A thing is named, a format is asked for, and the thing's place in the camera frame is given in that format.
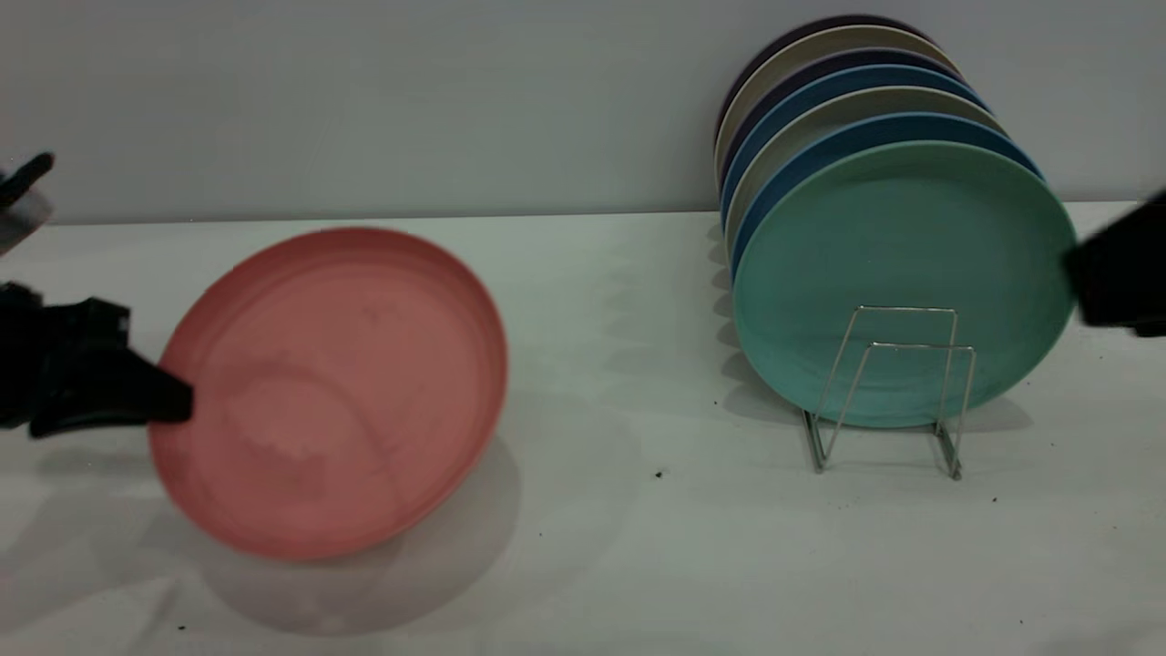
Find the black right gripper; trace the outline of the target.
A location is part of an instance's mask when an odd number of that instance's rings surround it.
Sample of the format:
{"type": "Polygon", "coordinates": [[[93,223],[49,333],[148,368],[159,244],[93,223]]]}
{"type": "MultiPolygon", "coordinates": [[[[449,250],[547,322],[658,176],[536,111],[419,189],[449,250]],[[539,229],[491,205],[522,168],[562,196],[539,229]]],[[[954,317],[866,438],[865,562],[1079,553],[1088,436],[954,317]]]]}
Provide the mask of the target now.
{"type": "Polygon", "coordinates": [[[1067,251],[1063,271],[1089,327],[1165,336],[1165,191],[1067,251]]]}

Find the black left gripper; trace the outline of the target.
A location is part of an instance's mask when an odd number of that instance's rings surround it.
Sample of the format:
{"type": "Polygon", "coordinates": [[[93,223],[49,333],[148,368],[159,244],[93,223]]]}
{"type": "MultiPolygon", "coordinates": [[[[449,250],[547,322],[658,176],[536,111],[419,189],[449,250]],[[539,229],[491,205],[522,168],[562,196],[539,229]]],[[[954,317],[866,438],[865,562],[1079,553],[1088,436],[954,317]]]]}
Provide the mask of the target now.
{"type": "Polygon", "coordinates": [[[194,386],[128,347],[129,309],[96,298],[47,304],[17,282],[1,291],[1,418],[33,439],[84,429],[180,424],[194,386]]]}

